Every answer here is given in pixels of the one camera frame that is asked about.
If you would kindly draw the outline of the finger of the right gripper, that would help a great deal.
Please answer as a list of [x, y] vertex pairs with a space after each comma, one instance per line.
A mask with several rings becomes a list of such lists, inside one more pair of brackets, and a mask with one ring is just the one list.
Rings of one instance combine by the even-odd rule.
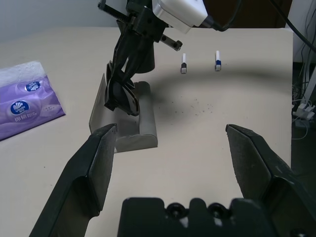
[[122, 71], [123, 66], [120, 66], [120, 64], [123, 63], [124, 65], [126, 63], [127, 58], [133, 54], [133, 50], [135, 48], [134, 32], [128, 27], [126, 23], [117, 21], [117, 24], [120, 30], [120, 37], [114, 49], [112, 74], [115, 74], [115, 71], [118, 69]]
[[135, 74], [144, 74], [155, 68], [154, 41], [135, 34], [133, 54], [128, 57], [122, 81], [130, 80]]

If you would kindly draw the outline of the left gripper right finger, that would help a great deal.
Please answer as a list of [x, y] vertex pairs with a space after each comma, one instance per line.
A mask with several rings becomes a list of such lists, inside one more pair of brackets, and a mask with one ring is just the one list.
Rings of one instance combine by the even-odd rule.
[[316, 235], [316, 200], [254, 131], [226, 126], [235, 176], [246, 199], [261, 202], [281, 237]]

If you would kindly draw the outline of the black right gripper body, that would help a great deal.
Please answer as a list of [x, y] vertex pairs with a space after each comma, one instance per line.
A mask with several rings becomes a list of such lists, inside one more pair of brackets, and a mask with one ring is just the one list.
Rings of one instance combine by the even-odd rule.
[[157, 43], [161, 41], [176, 51], [179, 51], [183, 45], [179, 40], [174, 41], [163, 34], [168, 25], [155, 16], [150, 0], [128, 0], [127, 14], [110, 7], [105, 0], [98, 2], [98, 8], [116, 18], [121, 32], [124, 27], [128, 27], [135, 34]]

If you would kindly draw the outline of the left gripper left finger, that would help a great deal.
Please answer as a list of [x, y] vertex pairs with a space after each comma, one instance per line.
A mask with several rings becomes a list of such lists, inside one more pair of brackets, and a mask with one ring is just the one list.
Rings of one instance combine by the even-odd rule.
[[103, 210], [111, 179], [117, 126], [95, 130], [64, 167], [30, 235], [83, 237]]

